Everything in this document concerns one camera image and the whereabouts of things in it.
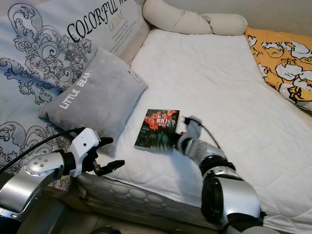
white mattress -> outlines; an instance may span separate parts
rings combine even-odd
[[[254,186],[266,226],[312,233],[312,117],[264,82],[244,36],[152,30],[132,68],[149,88],[117,142],[116,157],[98,159],[126,160],[109,178],[200,207],[202,178],[190,159],[134,148],[148,108],[179,109],[180,117],[203,119]]]

book cover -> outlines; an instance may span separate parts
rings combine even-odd
[[[170,133],[176,131],[179,117],[178,110],[148,109],[138,137],[135,148],[153,150],[160,145],[170,144]]]

yellow blanket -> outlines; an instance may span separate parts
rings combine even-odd
[[[312,38],[252,28],[245,35],[264,80],[312,112]]]

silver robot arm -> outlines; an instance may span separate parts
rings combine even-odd
[[[201,121],[188,118],[187,131],[176,146],[193,159],[203,176],[201,212],[225,234],[278,234],[262,227],[265,213],[253,187],[227,161],[224,152],[199,140]]]
[[[0,190],[0,216],[24,221],[42,189],[63,175],[76,177],[94,170],[102,176],[124,165],[123,160],[105,167],[96,163],[96,150],[111,142],[112,138],[99,138],[96,132],[86,128],[73,140],[68,153],[57,151],[27,157],[20,171]]]

white bolster pillow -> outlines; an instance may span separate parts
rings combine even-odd
[[[211,34],[208,22],[199,14],[177,9],[163,0],[146,0],[143,16],[165,31],[184,34]]]
[[[243,35],[247,29],[247,20],[235,14],[202,14],[209,23],[214,34],[217,35]]]

